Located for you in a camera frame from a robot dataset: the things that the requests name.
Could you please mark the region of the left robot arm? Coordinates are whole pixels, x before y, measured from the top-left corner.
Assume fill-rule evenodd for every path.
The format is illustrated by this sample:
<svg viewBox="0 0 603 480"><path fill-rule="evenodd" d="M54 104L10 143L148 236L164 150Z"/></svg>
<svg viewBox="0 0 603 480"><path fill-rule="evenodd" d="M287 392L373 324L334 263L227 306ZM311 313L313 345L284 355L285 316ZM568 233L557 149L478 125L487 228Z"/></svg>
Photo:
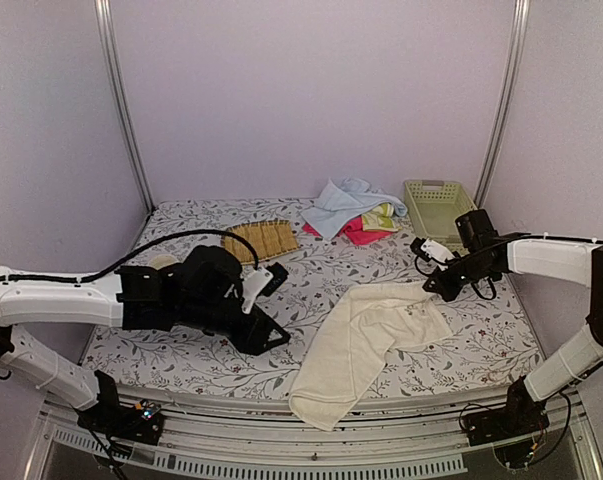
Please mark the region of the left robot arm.
<svg viewBox="0 0 603 480"><path fill-rule="evenodd" d="M258 356L288 343L289 334L256 300L287 278L280 264L249 273L227 250L198 246L179 261L160 255L147 266L123 263L82 278L21 273L0 266L0 366L66 400L79 424L94 432L139 436L158 430L157 407L120 403L115 380L88 372L47 348L28 323L77 323L126 331L186 326L221 335L240 353Z"/></svg>

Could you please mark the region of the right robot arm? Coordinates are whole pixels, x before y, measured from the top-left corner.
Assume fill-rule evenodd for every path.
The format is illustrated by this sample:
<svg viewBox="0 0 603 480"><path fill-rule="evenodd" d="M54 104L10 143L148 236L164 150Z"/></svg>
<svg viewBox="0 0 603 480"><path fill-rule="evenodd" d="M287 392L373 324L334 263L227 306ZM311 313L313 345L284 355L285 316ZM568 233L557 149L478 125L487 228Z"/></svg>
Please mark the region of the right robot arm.
<svg viewBox="0 0 603 480"><path fill-rule="evenodd" d="M446 302L462 289L489 286L510 276L535 324L549 321L555 351L507 389L501 408L466 413L461 427L474 443L510 438L548 427L547 401L584 382L603 365L603 240L548 233L500 234L483 210L454 222L463 250L417 238L417 260L431 262L424 289Z"/></svg>

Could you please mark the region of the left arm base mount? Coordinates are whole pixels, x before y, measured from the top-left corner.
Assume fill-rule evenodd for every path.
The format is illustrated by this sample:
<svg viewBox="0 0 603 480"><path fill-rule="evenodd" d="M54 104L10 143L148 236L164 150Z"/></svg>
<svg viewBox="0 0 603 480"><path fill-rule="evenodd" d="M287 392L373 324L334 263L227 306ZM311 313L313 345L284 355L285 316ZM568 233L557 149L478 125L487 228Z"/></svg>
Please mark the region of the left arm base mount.
<svg viewBox="0 0 603 480"><path fill-rule="evenodd" d="M115 380L95 371L97 403L87 410L77 410L79 427L102 434L108 441L125 440L157 446L163 433L165 417L159 404L140 400L133 406L120 402Z"/></svg>

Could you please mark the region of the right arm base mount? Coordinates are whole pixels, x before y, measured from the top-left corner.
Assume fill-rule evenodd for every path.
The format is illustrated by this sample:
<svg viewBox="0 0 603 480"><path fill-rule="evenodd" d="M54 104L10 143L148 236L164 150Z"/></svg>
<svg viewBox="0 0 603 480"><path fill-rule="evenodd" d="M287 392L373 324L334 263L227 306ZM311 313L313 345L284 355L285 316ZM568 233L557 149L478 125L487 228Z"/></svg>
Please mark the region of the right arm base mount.
<svg viewBox="0 0 603 480"><path fill-rule="evenodd" d="M535 401L524 380L525 377L520 377L508 387L503 407L484 407L461 415L461 430L471 446L541 433L549 427L550 422L545 413L546 401Z"/></svg>

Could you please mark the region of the cream towel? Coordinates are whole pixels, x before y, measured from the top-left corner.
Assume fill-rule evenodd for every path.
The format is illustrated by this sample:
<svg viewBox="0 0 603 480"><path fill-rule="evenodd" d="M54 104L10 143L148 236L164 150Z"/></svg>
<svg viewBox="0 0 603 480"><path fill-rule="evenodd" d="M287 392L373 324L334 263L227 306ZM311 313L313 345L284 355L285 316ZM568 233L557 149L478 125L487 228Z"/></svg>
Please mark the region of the cream towel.
<svg viewBox="0 0 603 480"><path fill-rule="evenodd" d="M292 413L331 431L361 400L390 350L411 350L452 335L418 282L350 287L315 334L288 395Z"/></svg>

